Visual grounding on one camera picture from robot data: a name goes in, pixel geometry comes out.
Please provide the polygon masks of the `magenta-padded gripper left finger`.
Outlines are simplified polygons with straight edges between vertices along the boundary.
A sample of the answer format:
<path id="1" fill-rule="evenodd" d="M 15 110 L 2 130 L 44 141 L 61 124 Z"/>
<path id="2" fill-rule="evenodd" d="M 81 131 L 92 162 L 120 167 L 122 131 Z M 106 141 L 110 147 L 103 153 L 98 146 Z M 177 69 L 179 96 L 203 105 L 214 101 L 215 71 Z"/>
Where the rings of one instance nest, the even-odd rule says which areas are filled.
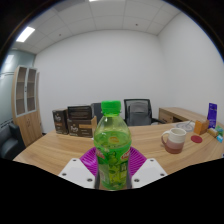
<path id="1" fill-rule="evenodd" d="M 98 189 L 100 176 L 96 148 L 89 149 L 80 158 L 72 158 L 59 173 L 59 177 L 84 188 Z"/>

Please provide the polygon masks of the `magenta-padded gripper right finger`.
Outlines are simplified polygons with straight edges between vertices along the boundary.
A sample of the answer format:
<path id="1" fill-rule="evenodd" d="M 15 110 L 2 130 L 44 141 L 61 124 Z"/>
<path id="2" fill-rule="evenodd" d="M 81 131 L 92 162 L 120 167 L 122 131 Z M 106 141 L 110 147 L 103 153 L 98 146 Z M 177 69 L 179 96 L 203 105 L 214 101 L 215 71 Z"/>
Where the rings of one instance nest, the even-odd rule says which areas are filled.
<path id="1" fill-rule="evenodd" d="M 165 177 L 167 173 L 155 158 L 147 159 L 131 147 L 128 161 L 127 188 L 141 188 Z"/>

